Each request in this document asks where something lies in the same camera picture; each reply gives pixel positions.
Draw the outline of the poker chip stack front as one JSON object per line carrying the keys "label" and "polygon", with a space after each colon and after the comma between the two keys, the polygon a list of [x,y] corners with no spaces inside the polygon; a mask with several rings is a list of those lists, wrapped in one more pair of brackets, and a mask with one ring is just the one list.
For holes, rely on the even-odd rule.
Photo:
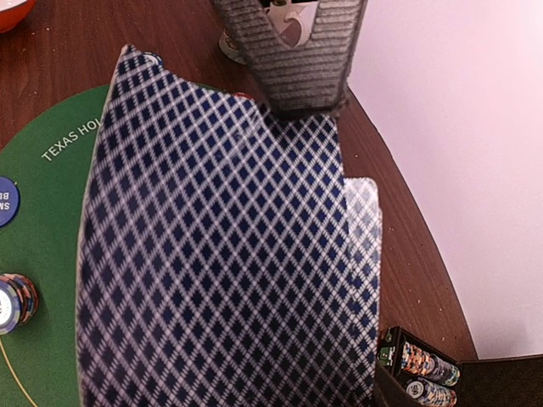
{"label": "poker chip stack front", "polygon": [[36,285],[21,274],[1,275],[1,334],[26,324],[39,308]]}

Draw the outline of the poker chip stack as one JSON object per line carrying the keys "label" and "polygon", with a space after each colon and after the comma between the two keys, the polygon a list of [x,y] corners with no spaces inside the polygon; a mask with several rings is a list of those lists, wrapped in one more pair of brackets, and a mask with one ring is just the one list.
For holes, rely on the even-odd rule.
{"label": "poker chip stack", "polygon": [[237,98],[243,98],[243,99],[248,99],[248,100],[251,100],[251,101],[255,101],[255,98],[253,96],[251,96],[250,94],[246,93],[246,92],[235,92],[233,94],[233,96],[235,96]]}
{"label": "poker chip stack", "polygon": [[1,275],[1,334],[26,324],[39,308],[36,285],[21,274]]}

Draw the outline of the teal chip off mat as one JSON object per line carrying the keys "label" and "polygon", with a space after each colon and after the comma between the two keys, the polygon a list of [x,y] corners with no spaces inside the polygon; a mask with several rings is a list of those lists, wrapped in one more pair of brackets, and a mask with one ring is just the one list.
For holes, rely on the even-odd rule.
{"label": "teal chip off mat", "polygon": [[164,61],[163,61],[163,59],[162,59],[159,55],[157,55],[157,54],[155,54],[155,53],[148,53],[148,52],[146,52],[146,53],[143,54],[143,56],[144,56],[144,58],[145,58],[145,60],[146,60],[147,62],[149,62],[149,63],[151,63],[151,64],[153,64],[153,65],[158,65],[159,67],[163,67],[163,66],[164,66]]}

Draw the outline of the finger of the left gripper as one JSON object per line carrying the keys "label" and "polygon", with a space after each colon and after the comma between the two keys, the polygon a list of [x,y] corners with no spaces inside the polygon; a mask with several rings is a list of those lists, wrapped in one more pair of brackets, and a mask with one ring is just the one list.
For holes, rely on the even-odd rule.
{"label": "finger of the left gripper", "polygon": [[310,38],[297,47],[285,44],[260,1],[213,4],[279,118],[339,114],[366,1],[319,1]]}

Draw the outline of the playing card deck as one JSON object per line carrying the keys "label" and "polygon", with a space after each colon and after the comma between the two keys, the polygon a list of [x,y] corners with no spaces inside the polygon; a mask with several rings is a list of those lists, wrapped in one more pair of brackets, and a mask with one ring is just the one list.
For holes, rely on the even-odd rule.
{"label": "playing card deck", "polygon": [[336,120],[122,48],[77,249],[84,406],[370,406],[382,214]]}

